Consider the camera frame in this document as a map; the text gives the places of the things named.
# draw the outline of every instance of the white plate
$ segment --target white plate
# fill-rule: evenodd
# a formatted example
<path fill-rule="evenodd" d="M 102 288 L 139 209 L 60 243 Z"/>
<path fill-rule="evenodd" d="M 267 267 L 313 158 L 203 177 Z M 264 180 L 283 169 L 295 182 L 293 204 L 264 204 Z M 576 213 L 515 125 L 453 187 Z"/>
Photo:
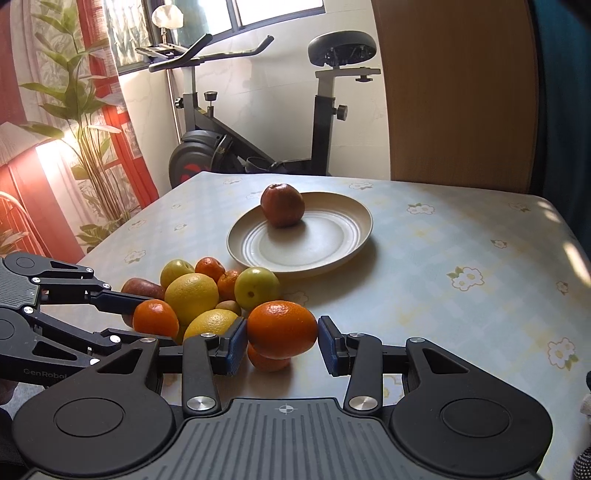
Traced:
<path fill-rule="evenodd" d="M 374 226 L 369 210 L 338 193 L 302 195 L 306 212 L 292 227 L 272 227 L 260 206 L 242 215 L 228 233 L 230 255 L 245 267 L 290 277 L 318 275 L 353 258 Z"/>

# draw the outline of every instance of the wooden door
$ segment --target wooden door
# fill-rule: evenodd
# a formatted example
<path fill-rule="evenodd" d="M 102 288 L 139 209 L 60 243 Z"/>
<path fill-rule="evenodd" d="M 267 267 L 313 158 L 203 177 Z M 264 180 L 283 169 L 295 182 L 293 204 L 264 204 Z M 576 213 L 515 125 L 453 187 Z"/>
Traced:
<path fill-rule="evenodd" d="M 527 0 L 372 0 L 391 178 L 527 192 L 537 62 Z"/>

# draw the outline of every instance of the floral tablecloth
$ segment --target floral tablecloth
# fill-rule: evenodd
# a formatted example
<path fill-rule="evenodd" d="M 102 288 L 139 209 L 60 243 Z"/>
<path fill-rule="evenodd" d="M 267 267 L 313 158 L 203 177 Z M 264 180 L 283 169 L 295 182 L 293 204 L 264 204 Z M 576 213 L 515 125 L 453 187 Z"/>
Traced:
<path fill-rule="evenodd" d="M 591 369 L 589 262 L 560 215 L 539 197 L 390 181 L 200 173 L 113 233 L 80 263 L 119 289 L 130 277 L 158 281 L 173 258 L 218 258 L 234 222 L 258 204 L 273 182 L 301 192 L 353 197 L 372 212 L 374 231 L 362 252 L 333 272 L 284 283 L 284 297 L 316 317 L 328 314 L 342 332 L 362 331 L 404 345 L 422 336 L 502 378 L 550 412 L 554 437 L 540 469 L 545 479 L 570 477 L 589 445 L 579 413 Z M 90 306 L 44 309 L 89 331 L 124 328 L 120 317 Z M 402 396 L 398 375 L 384 376 L 384 399 Z M 224 400 L 334 396 L 333 378 L 313 348 L 278 374 L 247 360 L 234 378 L 218 378 Z M 163 396 L 180 402 L 180 382 Z"/>

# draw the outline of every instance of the orange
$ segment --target orange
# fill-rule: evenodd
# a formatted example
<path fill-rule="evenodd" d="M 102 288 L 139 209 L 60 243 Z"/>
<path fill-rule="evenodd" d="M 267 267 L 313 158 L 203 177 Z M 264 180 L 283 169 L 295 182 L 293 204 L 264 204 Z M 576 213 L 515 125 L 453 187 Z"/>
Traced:
<path fill-rule="evenodd" d="M 291 301 L 274 300 L 254 308 L 246 321 L 248 341 L 262 356 L 291 358 L 312 348 L 318 325 L 311 311 Z"/>
<path fill-rule="evenodd" d="M 146 300 L 134 311 L 134 330 L 148 335 L 175 338 L 178 319 L 172 307 L 162 300 Z"/>
<path fill-rule="evenodd" d="M 213 257 L 204 257 L 195 265 L 195 273 L 207 275 L 216 283 L 225 272 L 223 265 Z"/>
<path fill-rule="evenodd" d="M 236 295 L 234 294 L 234 285 L 236 279 L 240 275 L 238 270 L 228 270 L 226 273 L 217 281 L 217 290 L 220 294 L 220 300 L 234 300 L 236 301 Z"/>
<path fill-rule="evenodd" d="M 252 345 L 248 344 L 248 349 L 246 350 L 246 354 L 248 355 L 248 359 L 251 361 L 253 366 L 260 370 L 261 372 L 277 372 L 289 365 L 291 363 L 291 358 L 284 358 L 282 360 L 273 360 L 271 358 L 267 358 L 262 356 L 259 352 L 257 352 Z"/>

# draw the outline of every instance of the green apple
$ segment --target green apple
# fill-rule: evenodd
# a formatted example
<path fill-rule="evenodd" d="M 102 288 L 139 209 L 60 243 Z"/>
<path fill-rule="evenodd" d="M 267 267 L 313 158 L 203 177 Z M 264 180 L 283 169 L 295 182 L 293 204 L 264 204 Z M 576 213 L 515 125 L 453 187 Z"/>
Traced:
<path fill-rule="evenodd" d="M 238 304 L 250 312 L 262 303 L 279 300 L 281 286 L 279 279 L 271 270 L 251 267 L 238 275 L 234 285 L 234 295 Z"/>

